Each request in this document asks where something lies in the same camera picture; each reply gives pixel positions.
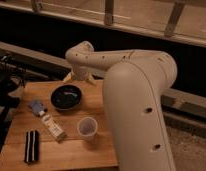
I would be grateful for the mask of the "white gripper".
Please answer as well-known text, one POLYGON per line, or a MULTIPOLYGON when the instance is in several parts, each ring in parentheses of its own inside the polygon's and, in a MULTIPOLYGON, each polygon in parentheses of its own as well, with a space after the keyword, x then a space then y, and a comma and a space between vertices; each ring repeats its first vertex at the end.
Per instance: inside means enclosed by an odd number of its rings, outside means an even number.
POLYGON ((75 65, 72 68, 72 72, 68 73, 66 77, 63 79, 63 82, 72 82, 75 80, 75 78, 80 81, 86 80, 87 83, 92 85, 96 84, 94 77, 91 74, 89 74, 89 70, 85 66, 75 65))

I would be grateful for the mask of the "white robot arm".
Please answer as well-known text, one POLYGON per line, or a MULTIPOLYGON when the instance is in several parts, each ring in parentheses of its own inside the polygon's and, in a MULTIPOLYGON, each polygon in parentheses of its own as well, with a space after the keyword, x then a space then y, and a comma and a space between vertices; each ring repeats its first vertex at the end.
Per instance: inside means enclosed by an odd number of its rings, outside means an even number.
POLYGON ((95 51, 83 41, 68 49, 72 66, 64 78, 94 81, 90 70, 104 70, 103 107, 113 137, 119 171, 176 171, 161 95, 177 77, 174 59, 156 50, 95 51))

